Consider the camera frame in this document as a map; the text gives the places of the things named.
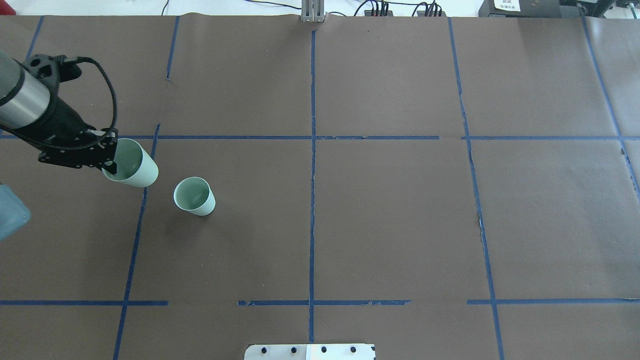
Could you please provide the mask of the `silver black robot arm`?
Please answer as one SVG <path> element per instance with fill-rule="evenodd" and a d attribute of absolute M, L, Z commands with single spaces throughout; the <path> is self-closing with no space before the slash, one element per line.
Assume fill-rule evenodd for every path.
<path fill-rule="evenodd" d="M 106 128 L 86 123 L 58 94 L 62 83 L 82 75 L 82 63 L 96 66 L 109 89 L 112 120 Z M 118 171 L 117 97 L 96 60 L 35 54 L 19 62 L 2 52 L 0 75 L 1 129 L 39 150 L 39 162 L 72 169 L 91 167 L 110 174 Z"/>

